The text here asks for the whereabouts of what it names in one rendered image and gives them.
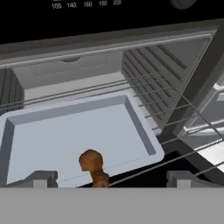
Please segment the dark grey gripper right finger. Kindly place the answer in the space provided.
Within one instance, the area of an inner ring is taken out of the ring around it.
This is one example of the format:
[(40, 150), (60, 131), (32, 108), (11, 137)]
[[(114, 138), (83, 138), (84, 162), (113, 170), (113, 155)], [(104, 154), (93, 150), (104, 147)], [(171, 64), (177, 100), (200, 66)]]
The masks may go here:
[(168, 171), (167, 187), (174, 188), (221, 188), (220, 185), (197, 178), (189, 171)]

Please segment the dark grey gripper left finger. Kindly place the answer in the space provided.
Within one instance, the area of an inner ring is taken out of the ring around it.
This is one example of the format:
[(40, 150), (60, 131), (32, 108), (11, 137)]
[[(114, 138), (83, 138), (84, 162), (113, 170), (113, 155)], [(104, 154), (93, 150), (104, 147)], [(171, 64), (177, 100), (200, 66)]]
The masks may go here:
[(19, 181), (7, 184), (7, 187), (30, 187), (30, 188), (56, 188), (58, 172), (57, 171), (35, 171), (28, 177)]

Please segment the brown chicken drumstick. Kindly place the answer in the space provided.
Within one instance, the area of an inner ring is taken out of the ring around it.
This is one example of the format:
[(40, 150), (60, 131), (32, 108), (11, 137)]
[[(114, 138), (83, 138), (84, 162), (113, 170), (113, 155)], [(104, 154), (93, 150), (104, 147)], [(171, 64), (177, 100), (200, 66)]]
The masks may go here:
[(102, 154), (96, 150), (88, 149), (79, 157), (80, 168), (89, 172), (93, 180), (93, 187), (107, 187), (109, 175), (103, 170)]

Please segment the pale grey oven tray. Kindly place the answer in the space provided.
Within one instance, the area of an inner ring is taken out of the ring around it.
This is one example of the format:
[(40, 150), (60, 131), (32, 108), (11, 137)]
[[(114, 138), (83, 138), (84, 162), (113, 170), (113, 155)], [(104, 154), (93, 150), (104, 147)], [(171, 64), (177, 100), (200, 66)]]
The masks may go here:
[(165, 153), (129, 91), (24, 108), (0, 116), (0, 186), (56, 171), (60, 187), (92, 182), (79, 157), (92, 149), (109, 176), (161, 161)]

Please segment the black oven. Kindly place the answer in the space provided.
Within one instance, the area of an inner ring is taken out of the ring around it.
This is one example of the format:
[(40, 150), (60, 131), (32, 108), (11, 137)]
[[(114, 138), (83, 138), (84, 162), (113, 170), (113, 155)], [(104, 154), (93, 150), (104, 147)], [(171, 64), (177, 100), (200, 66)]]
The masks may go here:
[(224, 0), (0, 0), (0, 73), (18, 67), (161, 73), (224, 119)]

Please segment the black oven knob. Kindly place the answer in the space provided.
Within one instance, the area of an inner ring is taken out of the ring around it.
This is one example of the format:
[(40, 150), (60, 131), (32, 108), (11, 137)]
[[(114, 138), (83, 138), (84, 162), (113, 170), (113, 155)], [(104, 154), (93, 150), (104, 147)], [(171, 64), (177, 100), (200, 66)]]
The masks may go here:
[(198, 0), (170, 0), (171, 5), (178, 10), (187, 10), (195, 5)]

